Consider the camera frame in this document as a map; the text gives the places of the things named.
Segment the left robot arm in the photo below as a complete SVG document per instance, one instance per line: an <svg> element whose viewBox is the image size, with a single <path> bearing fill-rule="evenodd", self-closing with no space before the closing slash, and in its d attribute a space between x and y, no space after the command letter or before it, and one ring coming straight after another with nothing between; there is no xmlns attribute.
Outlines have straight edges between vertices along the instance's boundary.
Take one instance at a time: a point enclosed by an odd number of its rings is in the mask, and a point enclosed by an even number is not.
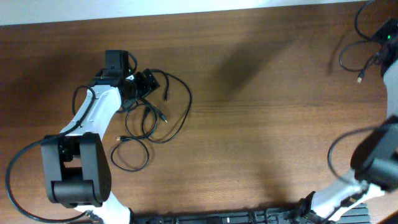
<svg viewBox="0 0 398 224"><path fill-rule="evenodd" d="M59 136L40 145L45 188L52 203L97 216L101 223L133 223L132 210L112 193L111 171L102 139L115 113L159 87L150 70L137 72L126 50L107 50L105 66L86 86L81 108Z"/></svg>

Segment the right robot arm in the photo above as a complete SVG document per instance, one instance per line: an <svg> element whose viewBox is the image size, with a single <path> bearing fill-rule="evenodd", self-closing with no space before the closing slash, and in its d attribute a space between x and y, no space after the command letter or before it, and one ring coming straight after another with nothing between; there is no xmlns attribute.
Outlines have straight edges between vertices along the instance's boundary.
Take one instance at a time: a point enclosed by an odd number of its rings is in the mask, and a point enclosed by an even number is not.
<svg viewBox="0 0 398 224"><path fill-rule="evenodd" d="M387 119L344 133L333 141L328 153L344 138L370 132L355 149L350 166L329 187L312 193L302 218L315 223L336 223L359 204L397 190L397 19L389 19L370 38L381 44L376 61L387 90Z"/></svg>

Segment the black USB cable long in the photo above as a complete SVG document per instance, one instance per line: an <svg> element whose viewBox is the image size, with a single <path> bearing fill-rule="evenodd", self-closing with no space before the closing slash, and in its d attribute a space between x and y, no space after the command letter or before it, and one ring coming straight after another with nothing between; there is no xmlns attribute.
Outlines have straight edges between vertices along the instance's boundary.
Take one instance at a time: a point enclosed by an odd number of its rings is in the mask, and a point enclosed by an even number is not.
<svg viewBox="0 0 398 224"><path fill-rule="evenodd" d="M146 110L149 110L149 112L152 112L154 114L154 124L151 130L146 131L145 130L145 122L147 118L147 113L144 113L142 123L141 123L141 131L142 131L142 139L146 139L154 144L165 144L172 139L174 139L180 130L183 128L183 125L185 123L186 118L188 117L188 114L190 112L190 108L192 106L192 101L193 101L193 96L190 88L188 85L181 80L180 78L176 77L175 75L172 75L170 73L167 73L163 70L157 69L157 68L152 68L150 69L151 74L159 73L164 76L165 78L165 91L164 91L164 101L165 103L163 105L159 105L159 107L156 107L152 103L149 103L145 99L141 99L143 105L146 106ZM174 79L175 82L179 82L182 87L185 88L186 90L186 95L181 93L176 94L176 99L172 100L171 103L168 103L166 105L166 101L168 100L169 96L169 88L170 88L170 79ZM155 133L158 125L158 118L160 118L162 121L165 123L167 122L166 116L161 112L161 109L166 109L167 112L182 112L183 114L181 117L178 119L178 121L174 124L174 126L171 128L171 130L162 138L160 139L152 139L152 135Z"/></svg>

